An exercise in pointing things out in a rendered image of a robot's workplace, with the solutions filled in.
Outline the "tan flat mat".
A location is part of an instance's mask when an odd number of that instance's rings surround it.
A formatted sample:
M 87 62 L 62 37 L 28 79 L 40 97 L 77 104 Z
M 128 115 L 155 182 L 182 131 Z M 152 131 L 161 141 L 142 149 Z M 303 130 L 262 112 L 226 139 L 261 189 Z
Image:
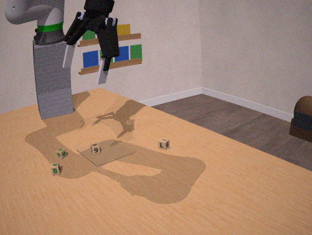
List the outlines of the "tan flat mat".
M 119 143 L 113 138 L 104 139 L 97 143 L 99 144 L 101 151 L 99 154 L 92 154 L 90 145 L 77 149 L 79 153 L 91 161 L 96 167 L 136 153 L 136 151 Z

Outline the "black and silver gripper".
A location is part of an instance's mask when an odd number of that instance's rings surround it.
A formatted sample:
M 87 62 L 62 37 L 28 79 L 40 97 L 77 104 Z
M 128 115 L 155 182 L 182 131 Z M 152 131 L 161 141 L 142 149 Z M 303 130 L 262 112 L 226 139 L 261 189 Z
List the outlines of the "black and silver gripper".
M 67 46 L 63 68 L 68 68 L 72 65 L 75 45 L 81 36 L 87 30 L 97 34 L 103 54 L 97 74 L 96 84 L 98 85 L 106 83 L 111 59 L 120 55 L 117 36 L 118 19 L 108 17 L 113 10 L 114 2 L 114 0 L 86 0 L 84 5 L 86 11 L 77 12 L 71 27 L 64 37 Z

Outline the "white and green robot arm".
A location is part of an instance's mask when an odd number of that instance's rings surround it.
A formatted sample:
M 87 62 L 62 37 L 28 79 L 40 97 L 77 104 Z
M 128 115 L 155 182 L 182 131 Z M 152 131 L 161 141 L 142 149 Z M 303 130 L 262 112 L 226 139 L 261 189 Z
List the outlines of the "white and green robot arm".
M 37 45 L 64 41 L 64 0 L 7 0 L 5 17 L 14 25 L 37 20 Z

